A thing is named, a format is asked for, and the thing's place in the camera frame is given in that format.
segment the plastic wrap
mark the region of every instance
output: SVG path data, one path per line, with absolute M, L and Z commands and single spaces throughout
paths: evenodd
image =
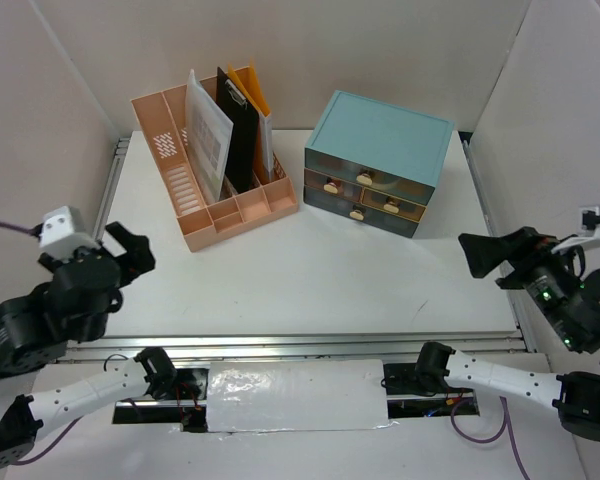
M 216 105 L 191 70 L 186 96 L 187 139 L 191 168 L 202 180 L 200 188 L 208 205 L 220 200 L 233 122 Z
M 214 363 L 210 432 L 367 430 L 388 426 L 380 360 Z

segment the black clipboard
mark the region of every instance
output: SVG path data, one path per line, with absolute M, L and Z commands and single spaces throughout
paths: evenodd
M 233 122 L 224 174 L 238 193 L 244 193 L 251 186 L 258 111 L 221 68 L 218 68 L 216 103 Z

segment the cable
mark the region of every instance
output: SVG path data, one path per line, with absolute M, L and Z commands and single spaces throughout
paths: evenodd
M 106 372 L 107 371 L 107 363 L 109 362 L 109 360 L 111 360 L 113 357 L 122 357 L 125 360 L 129 360 L 129 357 L 127 357 L 126 355 L 122 355 L 121 353 L 112 353 L 111 355 L 109 355 L 104 363 L 102 364 L 102 369 Z M 138 416 L 138 420 L 140 420 L 140 422 L 143 422 L 144 419 L 142 417 L 142 410 L 140 410 L 140 407 L 138 407 L 138 404 L 136 402 L 133 401 L 133 399 L 131 398 L 126 398 L 124 400 L 122 400 L 123 402 L 128 402 L 132 407 L 133 410 L 136 412 L 136 415 Z
M 4 228 L 6 230 L 11 230 L 12 232 L 20 232 L 25 235 L 29 235 L 31 237 L 37 237 L 35 228 L 27 228 L 20 225 L 15 225 L 13 223 L 2 222 L 0 221 L 0 228 Z
M 465 440 L 469 440 L 470 442 L 479 443 L 481 445 L 495 442 L 497 439 L 499 439 L 502 436 L 502 434 L 504 433 L 504 429 L 507 428 L 506 417 L 502 419 L 502 425 L 500 426 L 500 430 L 498 430 L 498 433 L 496 433 L 491 438 L 483 439 L 483 438 L 471 437 L 471 436 L 467 435 L 466 433 L 464 433 L 462 430 L 460 430 L 460 427 L 458 427 L 458 424 L 456 423 L 456 414 L 458 412 L 458 408 L 460 408 L 461 405 L 465 405 L 472 401 L 473 401 L 473 398 L 465 398 L 464 400 L 460 400 L 458 403 L 456 403 L 453 406 L 453 409 L 451 410 L 451 415 L 450 415 L 451 426 L 453 427 L 453 429 L 456 431 L 456 433 L 458 435 L 460 435 Z
M 564 252 L 564 257 L 567 260 L 566 265 L 569 273 L 575 275 L 575 266 L 574 260 L 578 257 L 578 263 L 580 264 L 580 273 L 578 273 L 577 277 L 582 279 L 586 269 L 587 269 L 587 261 L 584 256 L 584 248 L 582 246 L 577 245 L 575 247 L 571 247 L 569 250 Z
M 191 387 L 189 385 L 187 385 L 184 382 L 181 382 L 180 385 L 182 385 L 184 388 L 186 388 L 187 390 L 189 390 L 189 394 L 191 395 L 191 399 L 193 400 L 193 406 L 196 410 L 200 410 L 200 407 L 198 406 L 198 397 L 196 397 L 196 394 L 193 393 L 193 390 L 191 389 Z
M 456 424 L 455 417 L 456 417 L 458 408 L 461 405 L 471 402 L 471 401 L 473 401 L 473 398 L 465 398 L 464 400 L 461 400 L 458 403 L 456 403 L 454 405 L 453 409 L 451 410 L 451 416 L 450 416 L 451 426 L 456 431 L 456 433 L 458 435 L 460 435 L 462 438 L 469 440 L 470 442 L 479 443 L 479 444 L 484 445 L 487 443 L 493 443 L 496 440 L 498 440 L 504 433 L 505 429 L 507 429 L 509 432 L 509 441 L 511 442 L 511 449 L 513 450 L 513 456 L 516 460 L 516 463 L 518 464 L 520 473 L 522 474 L 522 476 L 525 480 L 531 480 L 529 475 L 527 474 L 527 471 L 524 468 L 524 465 L 522 464 L 522 459 L 520 458 L 520 452 L 518 452 L 518 446 L 516 445 L 516 439 L 513 435 L 513 425 L 511 423 L 511 414 L 509 413 L 509 406 L 507 405 L 507 399 L 504 397 L 500 397 L 500 402 L 502 403 L 502 410 L 504 412 L 504 417 L 502 419 L 502 425 L 500 426 L 500 430 L 498 430 L 498 433 L 496 433 L 493 437 L 486 438 L 486 439 L 471 437 L 471 436 L 467 435 L 466 433 L 464 433 L 462 430 L 460 430 L 460 428 Z
M 44 457 L 47 453 L 49 453 L 51 450 L 53 450 L 55 448 L 56 445 L 58 445 L 60 443 L 60 440 L 62 440 L 65 435 L 67 433 L 69 433 L 69 431 L 76 425 L 76 423 L 78 423 L 78 421 L 81 419 L 82 417 L 76 418 L 74 421 L 72 421 L 69 425 L 67 425 L 67 428 L 65 428 L 62 433 L 60 435 L 58 435 L 56 437 L 56 439 L 51 442 L 51 445 L 49 445 L 47 448 L 45 448 L 41 453 L 39 453 L 38 455 L 36 455 L 33 458 L 30 458 L 28 460 L 17 460 L 15 462 L 13 462 L 11 465 L 16 465 L 18 467 L 21 467 L 23 465 L 29 465 L 33 462 L 37 462 L 38 460 L 40 460 L 42 457 Z
M 507 399 L 504 397 L 500 397 L 500 401 L 502 402 L 502 408 L 504 409 L 504 418 L 507 422 L 507 429 L 509 430 L 509 441 L 511 442 L 511 449 L 513 450 L 513 456 L 516 459 L 516 463 L 518 464 L 518 468 L 520 469 L 520 473 L 524 477 L 525 480 L 531 480 L 529 478 L 529 474 L 524 468 L 522 464 L 522 459 L 520 458 L 520 452 L 518 452 L 518 446 L 516 445 L 516 437 L 513 435 L 513 426 L 511 424 L 511 414 L 509 413 L 509 407 L 507 406 Z
M 184 412 L 180 406 L 180 389 L 176 385 L 176 405 L 178 405 L 178 412 L 180 412 L 180 423 L 184 422 Z
M 125 360 L 129 360 L 129 357 L 127 357 L 126 355 L 122 355 L 121 353 L 112 353 L 111 355 L 109 355 L 106 360 L 104 361 L 104 364 L 102 365 L 102 368 L 104 369 L 104 371 L 107 371 L 107 363 L 109 363 L 109 360 L 111 360 L 113 357 L 122 357 Z

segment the metal frame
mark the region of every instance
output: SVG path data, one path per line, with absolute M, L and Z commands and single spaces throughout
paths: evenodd
M 107 224 L 107 218 L 111 211 L 111 204 L 113 203 L 113 197 L 115 197 L 116 194 L 116 187 L 118 186 L 118 180 L 120 180 L 120 175 L 122 174 L 122 166 L 124 165 L 124 159 L 127 156 L 130 141 L 130 137 L 121 138 L 116 144 L 113 160 L 111 161 L 111 169 L 109 170 L 107 183 L 104 187 L 102 202 L 100 203 L 98 216 L 96 217 L 96 223 L 93 228 L 93 238 L 96 240 L 101 240 L 102 235 L 104 235 L 104 227 Z
M 436 340 L 473 353 L 526 352 L 517 335 L 412 334 L 248 337 L 152 337 L 103 338 L 72 344 L 59 363 L 102 362 L 113 354 L 132 357 L 143 348 L 160 346 L 179 366 L 205 366 L 211 361 L 310 360 L 381 358 L 403 361 L 417 356 L 422 344 Z
M 491 215 L 489 206 L 487 205 L 487 201 L 485 200 L 484 195 L 482 194 L 482 192 L 484 190 L 482 189 L 482 183 L 480 180 L 480 176 L 478 175 L 478 172 L 476 170 L 475 162 L 473 159 L 473 153 L 471 151 L 471 145 L 469 142 L 467 142 L 465 140 L 464 142 L 462 142 L 462 148 L 464 149 L 464 156 L 466 157 L 467 164 L 469 165 L 469 171 L 471 172 L 471 178 L 473 178 L 473 184 L 476 187 L 478 201 L 480 202 L 480 207 L 482 208 L 482 213 L 484 215 L 484 221 L 487 224 L 487 232 L 489 232 L 489 235 L 491 235 L 492 237 L 499 236 L 499 235 L 505 235 L 505 234 L 509 233 L 509 232 L 498 232 L 497 228 L 494 227 L 493 223 L 491 222 L 491 218 L 493 218 L 493 217 Z M 511 269 L 511 267 L 509 265 L 502 264 L 500 266 L 500 273 L 502 274 L 503 277 L 506 277 L 512 271 L 513 270 Z M 527 344 L 528 351 L 529 352 L 537 352 L 538 351 L 538 342 L 536 340 L 534 329 L 531 326 L 531 320 L 530 320 L 529 316 L 527 315 L 527 312 L 524 309 L 524 306 L 520 302 L 516 301 L 515 295 L 512 294 L 511 292 L 507 292 L 507 298 L 509 299 L 509 305 L 511 305 L 511 310 L 513 311 L 513 317 L 516 320 L 516 323 L 518 324 L 518 326 L 520 327 L 520 330 L 522 331 L 522 336 L 524 338 L 525 343 Z

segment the teal drawer cabinet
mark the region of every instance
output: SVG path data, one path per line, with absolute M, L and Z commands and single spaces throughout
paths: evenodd
M 448 120 L 336 91 L 305 147 L 305 202 L 357 202 L 408 221 L 409 228 L 398 222 L 385 230 L 411 237 L 438 185 L 452 132 Z M 365 223 L 384 228 L 377 217 Z

